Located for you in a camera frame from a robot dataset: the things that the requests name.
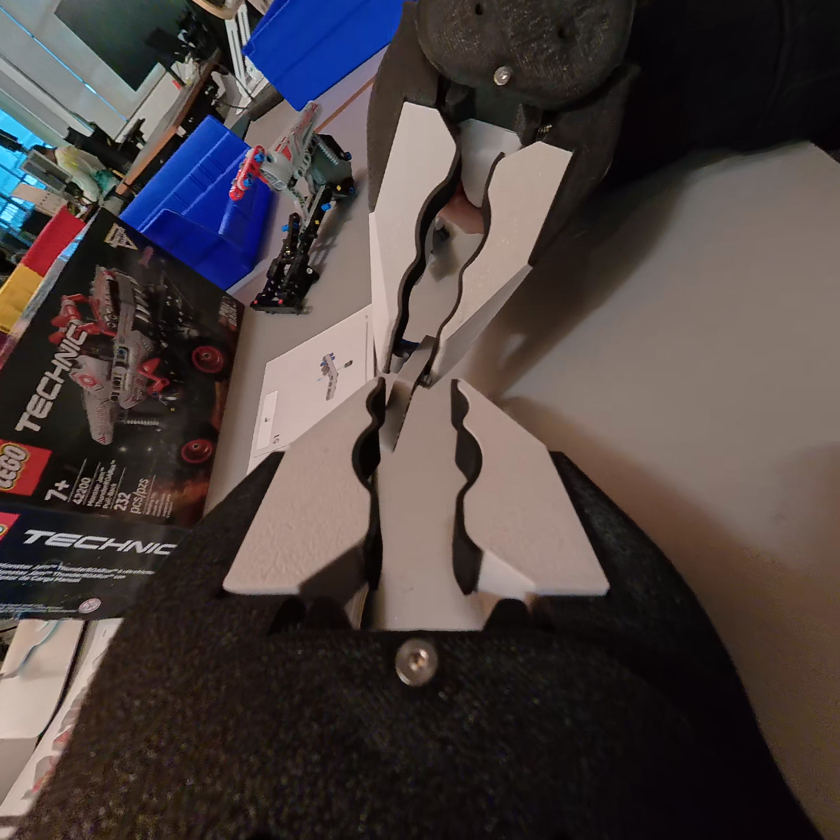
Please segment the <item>person's right hand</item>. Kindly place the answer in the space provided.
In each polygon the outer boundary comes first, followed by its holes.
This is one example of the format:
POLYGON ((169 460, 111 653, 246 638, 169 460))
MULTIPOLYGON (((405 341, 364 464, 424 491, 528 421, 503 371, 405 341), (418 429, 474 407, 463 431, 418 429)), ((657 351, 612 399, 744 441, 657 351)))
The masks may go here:
POLYGON ((481 208, 469 200, 461 182, 438 216, 445 225, 455 226, 466 235, 482 235, 485 231, 481 208))

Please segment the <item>grey and red toy model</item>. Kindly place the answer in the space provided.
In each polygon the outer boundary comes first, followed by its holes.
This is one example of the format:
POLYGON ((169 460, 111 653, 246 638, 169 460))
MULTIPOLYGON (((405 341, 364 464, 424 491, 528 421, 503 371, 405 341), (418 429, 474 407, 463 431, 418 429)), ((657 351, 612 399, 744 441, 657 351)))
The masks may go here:
POLYGON ((257 182, 287 194, 305 214, 322 204, 355 193, 350 153, 327 134, 316 131, 321 106, 310 101, 297 122, 268 150, 252 147, 239 165, 229 198, 238 202, 257 182))

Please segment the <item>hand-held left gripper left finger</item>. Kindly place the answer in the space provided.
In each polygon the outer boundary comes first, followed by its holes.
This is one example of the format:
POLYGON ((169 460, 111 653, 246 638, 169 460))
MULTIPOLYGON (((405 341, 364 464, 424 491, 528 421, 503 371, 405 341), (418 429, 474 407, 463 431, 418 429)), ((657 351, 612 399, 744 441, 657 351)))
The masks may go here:
POLYGON ((385 379, 289 445, 224 579, 237 595, 353 597, 382 573, 376 470, 385 379))

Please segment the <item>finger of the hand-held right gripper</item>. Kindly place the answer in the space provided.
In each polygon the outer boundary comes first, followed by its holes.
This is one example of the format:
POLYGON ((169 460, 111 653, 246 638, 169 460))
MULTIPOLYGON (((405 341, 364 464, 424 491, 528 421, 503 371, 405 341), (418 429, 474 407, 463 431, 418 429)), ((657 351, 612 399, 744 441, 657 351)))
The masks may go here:
POLYGON ((530 145, 503 155, 489 174, 484 237, 458 274, 455 305, 443 321, 425 386, 438 382, 530 272, 530 257, 572 152, 530 145))
POLYGON ((435 108, 402 105, 381 188, 369 214, 375 368, 390 371, 405 330, 407 298, 425 268, 432 205, 452 180, 458 146, 435 108))

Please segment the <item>black toy set box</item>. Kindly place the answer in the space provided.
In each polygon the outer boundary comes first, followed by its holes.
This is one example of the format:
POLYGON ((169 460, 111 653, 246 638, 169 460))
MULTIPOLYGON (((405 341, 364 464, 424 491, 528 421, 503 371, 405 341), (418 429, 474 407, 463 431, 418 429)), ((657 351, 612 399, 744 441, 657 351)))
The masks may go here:
POLYGON ((124 614, 202 517, 244 306, 108 211, 1 370, 1 616, 124 614))

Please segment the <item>blue plastic bin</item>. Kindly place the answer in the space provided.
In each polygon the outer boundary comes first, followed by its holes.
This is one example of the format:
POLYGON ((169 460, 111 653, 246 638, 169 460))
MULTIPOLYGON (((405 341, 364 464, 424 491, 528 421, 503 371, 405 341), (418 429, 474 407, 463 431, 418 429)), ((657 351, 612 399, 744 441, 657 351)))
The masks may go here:
POLYGON ((300 111, 386 47, 401 1, 276 1, 243 54, 300 111))
POLYGON ((275 205, 273 192, 262 181, 241 199, 229 195, 249 151, 221 122, 205 117, 120 219, 228 290, 257 265, 275 205))

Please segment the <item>black toy chassis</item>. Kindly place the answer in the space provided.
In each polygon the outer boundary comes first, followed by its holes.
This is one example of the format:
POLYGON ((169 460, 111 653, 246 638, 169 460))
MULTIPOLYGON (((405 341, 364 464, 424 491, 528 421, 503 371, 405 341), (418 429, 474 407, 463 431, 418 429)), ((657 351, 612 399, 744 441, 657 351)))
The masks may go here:
POLYGON ((299 212, 290 213, 287 225, 282 230, 283 239, 279 255, 271 262, 266 273, 266 284, 250 303, 258 312, 269 314, 302 314, 306 297, 312 285, 320 278, 319 272, 310 265, 310 252, 319 236, 322 220, 332 208, 335 200, 343 200, 355 194, 352 176, 338 184, 323 185, 315 197, 304 204, 309 215, 304 218, 299 212))

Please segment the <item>grey desk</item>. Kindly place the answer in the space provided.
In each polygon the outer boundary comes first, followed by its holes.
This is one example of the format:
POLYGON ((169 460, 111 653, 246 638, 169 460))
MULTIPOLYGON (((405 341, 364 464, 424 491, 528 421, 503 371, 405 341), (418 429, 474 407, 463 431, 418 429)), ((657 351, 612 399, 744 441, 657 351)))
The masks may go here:
POLYGON ((589 205, 454 375, 663 550, 838 838, 838 163, 700 156, 589 205))

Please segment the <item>computer monitor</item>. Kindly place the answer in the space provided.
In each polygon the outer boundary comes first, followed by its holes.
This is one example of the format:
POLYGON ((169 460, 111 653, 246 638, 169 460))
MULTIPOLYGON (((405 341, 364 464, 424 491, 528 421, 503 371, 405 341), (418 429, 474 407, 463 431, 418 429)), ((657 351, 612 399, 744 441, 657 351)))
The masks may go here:
POLYGON ((186 48, 178 38, 184 1, 61 1, 55 14, 133 90, 186 48))

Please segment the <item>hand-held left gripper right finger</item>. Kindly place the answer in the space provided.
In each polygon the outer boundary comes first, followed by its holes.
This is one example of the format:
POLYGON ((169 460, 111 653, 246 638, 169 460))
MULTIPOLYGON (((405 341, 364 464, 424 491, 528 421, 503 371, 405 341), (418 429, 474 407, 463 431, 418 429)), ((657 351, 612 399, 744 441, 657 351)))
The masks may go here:
POLYGON ((610 585, 549 450, 462 380, 450 382, 453 565, 463 593, 603 596, 610 585))

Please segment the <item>open instruction booklet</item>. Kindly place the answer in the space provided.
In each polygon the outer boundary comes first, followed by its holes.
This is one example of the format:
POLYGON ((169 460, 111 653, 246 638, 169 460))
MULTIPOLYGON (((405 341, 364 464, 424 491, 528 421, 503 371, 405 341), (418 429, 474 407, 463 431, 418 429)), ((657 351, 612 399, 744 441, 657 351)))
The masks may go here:
POLYGON ((266 365, 248 469, 283 451, 375 372, 368 305, 266 365))

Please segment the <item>grey toy beam with blue pins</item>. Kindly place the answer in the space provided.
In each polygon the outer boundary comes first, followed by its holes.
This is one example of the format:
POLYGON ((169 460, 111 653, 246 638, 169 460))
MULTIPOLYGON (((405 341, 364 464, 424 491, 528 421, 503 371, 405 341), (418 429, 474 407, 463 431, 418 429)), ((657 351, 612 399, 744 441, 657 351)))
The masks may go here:
POLYGON ((381 446, 392 453, 413 395, 419 386, 427 383, 427 371, 435 350, 435 338, 427 335, 419 343, 402 341, 392 356, 392 389, 385 407, 385 421, 381 427, 381 446))

